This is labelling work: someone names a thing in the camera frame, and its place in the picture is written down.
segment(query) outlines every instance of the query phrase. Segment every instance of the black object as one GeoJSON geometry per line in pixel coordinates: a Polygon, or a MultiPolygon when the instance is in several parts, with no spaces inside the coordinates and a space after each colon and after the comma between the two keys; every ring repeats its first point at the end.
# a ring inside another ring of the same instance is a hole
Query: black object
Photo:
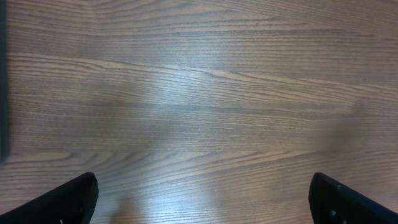
{"type": "Polygon", "coordinates": [[[6,0],[0,0],[0,165],[9,156],[6,76],[6,0]]]}
{"type": "Polygon", "coordinates": [[[89,224],[98,198],[95,175],[87,172],[0,215],[1,224],[89,224]]]}
{"type": "Polygon", "coordinates": [[[314,224],[398,223],[398,214],[322,173],[308,196],[314,224]]]}

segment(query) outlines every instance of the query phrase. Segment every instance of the wood grain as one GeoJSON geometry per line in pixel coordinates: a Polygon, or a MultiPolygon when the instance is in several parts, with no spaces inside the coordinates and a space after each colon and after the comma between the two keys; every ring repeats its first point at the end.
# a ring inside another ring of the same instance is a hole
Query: wood grain
{"type": "Polygon", "coordinates": [[[311,223],[318,171],[398,211],[395,2],[7,5],[0,213],[86,171],[92,223],[311,223]]]}

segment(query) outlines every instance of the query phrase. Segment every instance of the brown wood tabletop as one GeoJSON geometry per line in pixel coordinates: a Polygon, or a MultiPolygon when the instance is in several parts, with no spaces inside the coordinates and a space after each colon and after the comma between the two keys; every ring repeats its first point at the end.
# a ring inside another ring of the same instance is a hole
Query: brown wood tabletop
{"type": "Polygon", "coordinates": [[[7,0],[0,213],[86,171],[92,223],[311,223],[314,172],[398,212],[397,12],[7,0]]]}

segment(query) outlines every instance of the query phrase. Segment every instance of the black plastic part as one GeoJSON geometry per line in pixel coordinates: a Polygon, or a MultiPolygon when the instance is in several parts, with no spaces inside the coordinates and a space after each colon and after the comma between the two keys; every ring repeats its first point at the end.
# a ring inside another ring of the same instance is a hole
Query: black plastic part
{"type": "Polygon", "coordinates": [[[95,175],[87,172],[0,215],[1,224],[89,224],[98,198],[95,175]]]}
{"type": "Polygon", "coordinates": [[[322,173],[311,181],[311,214],[314,224],[398,223],[398,214],[322,173]]]}
{"type": "Polygon", "coordinates": [[[3,165],[9,157],[6,72],[6,0],[0,0],[0,166],[3,165]]]}

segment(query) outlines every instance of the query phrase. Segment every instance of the wooden surface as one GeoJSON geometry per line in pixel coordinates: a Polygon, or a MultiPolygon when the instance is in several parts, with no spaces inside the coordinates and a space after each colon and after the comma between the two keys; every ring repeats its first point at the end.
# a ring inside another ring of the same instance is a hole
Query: wooden surface
{"type": "Polygon", "coordinates": [[[311,223],[324,172],[398,212],[395,0],[8,0],[0,213],[92,171],[92,223],[311,223]]]}

